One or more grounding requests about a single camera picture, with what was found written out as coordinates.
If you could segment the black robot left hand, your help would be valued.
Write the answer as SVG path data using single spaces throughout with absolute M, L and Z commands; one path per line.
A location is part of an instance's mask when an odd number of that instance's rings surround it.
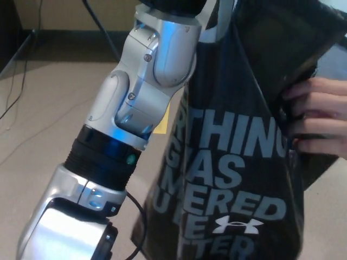
M 196 16 L 206 4 L 206 0 L 140 0 L 150 8 L 177 16 Z

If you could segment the person's bare hand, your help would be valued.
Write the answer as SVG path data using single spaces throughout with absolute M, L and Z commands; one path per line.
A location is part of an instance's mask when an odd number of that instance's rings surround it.
M 346 159 L 346 81 L 313 77 L 282 94 L 293 116 L 288 133 L 297 150 Z

